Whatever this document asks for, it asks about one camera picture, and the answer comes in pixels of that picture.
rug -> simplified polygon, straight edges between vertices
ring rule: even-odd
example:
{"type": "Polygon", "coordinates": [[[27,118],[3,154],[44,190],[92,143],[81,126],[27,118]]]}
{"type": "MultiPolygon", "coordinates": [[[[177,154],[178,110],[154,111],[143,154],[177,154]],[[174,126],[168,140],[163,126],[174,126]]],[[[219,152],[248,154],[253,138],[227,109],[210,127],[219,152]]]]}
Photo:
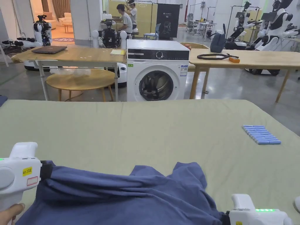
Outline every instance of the rug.
{"type": "Polygon", "coordinates": [[[52,41],[74,42],[74,38],[72,38],[72,37],[59,37],[59,38],[53,38],[52,41]]]}

curtain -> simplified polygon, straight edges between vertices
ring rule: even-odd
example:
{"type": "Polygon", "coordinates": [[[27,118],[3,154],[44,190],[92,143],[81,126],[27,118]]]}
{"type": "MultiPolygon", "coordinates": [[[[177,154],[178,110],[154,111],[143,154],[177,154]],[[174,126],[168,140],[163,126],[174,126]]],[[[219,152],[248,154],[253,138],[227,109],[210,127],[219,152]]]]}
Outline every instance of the curtain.
{"type": "Polygon", "coordinates": [[[44,12],[49,12],[49,7],[48,7],[48,1],[47,0],[42,0],[42,6],[43,6],[43,11],[44,12]]]}
{"type": "Polygon", "coordinates": [[[64,17],[64,13],[70,13],[70,0],[52,0],[56,18],[64,17]]]}

washing machine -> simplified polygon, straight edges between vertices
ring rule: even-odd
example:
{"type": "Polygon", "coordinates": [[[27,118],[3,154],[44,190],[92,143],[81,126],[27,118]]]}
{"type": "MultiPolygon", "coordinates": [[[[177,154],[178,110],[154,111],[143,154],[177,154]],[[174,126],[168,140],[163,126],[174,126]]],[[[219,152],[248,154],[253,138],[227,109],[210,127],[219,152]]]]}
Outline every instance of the washing machine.
{"type": "Polygon", "coordinates": [[[127,101],[183,99],[189,53],[177,41],[127,40],[127,101]]]}

green led light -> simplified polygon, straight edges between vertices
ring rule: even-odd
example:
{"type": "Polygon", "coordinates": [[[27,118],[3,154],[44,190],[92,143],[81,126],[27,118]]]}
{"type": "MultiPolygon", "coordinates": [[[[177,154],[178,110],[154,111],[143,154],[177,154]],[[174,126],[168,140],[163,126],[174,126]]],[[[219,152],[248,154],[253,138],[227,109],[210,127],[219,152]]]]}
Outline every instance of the green led light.
{"type": "Polygon", "coordinates": [[[256,209],[256,212],[274,212],[274,209],[270,209],[270,208],[258,208],[256,209]]]}

man in gray shirt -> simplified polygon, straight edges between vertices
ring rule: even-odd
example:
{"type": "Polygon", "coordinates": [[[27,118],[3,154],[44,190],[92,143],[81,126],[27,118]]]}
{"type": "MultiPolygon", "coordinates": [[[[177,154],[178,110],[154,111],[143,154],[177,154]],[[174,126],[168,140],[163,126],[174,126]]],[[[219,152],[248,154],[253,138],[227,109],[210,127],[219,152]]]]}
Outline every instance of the man in gray shirt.
{"type": "Polygon", "coordinates": [[[137,27],[137,8],[135,7],[134,0],[128,1],[128,6],[125,5],[127,9],[127,14],[130,15],[131,21],[132,21],[132,29],[134,30],[137,27]]]}
{"type": "Polygon", "coordinates": [[[132,21],[129,15],[125,12],[125,6],[123,4],[118,4],[117,10],[122,16],[120,19],[115,19],[115,21],[123,20],[123,26],[118,28],[118,30],[124,30],[128,35],[130,35],[132,33],[132,21]]]}

